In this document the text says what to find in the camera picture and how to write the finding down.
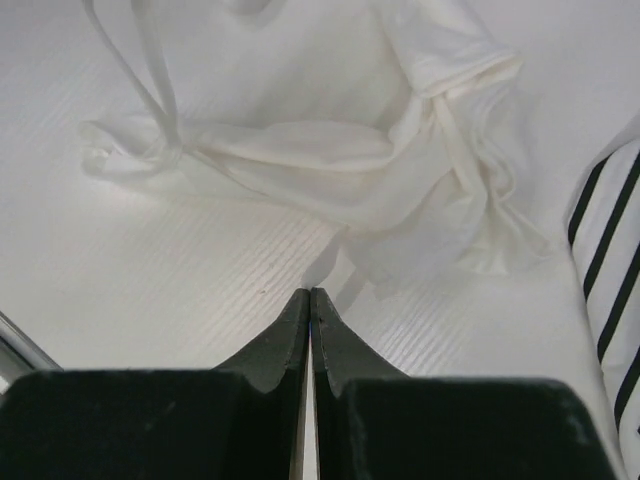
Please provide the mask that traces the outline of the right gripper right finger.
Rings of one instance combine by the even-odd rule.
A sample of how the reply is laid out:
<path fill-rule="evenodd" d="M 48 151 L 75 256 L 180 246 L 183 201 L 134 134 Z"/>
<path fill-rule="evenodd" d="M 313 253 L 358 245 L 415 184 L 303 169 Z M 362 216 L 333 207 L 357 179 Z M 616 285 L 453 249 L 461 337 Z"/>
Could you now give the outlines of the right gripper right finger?
<path fill-rule="evenodd" d="M 310 293 L 323 479 L 612 479 L 584 404 L 540 378 L 417 378 Z"/>

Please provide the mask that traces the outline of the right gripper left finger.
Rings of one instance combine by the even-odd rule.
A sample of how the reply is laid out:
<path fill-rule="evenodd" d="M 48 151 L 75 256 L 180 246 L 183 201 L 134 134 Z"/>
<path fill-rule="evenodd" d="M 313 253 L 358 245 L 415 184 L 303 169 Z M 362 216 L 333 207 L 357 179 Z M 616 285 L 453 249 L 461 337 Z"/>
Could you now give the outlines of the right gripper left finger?
<path fill-rule="evenodd" d="M 211 369 L 38 372 L 1 404 L 5 479 L 290 479 L 310 294 Z"/>

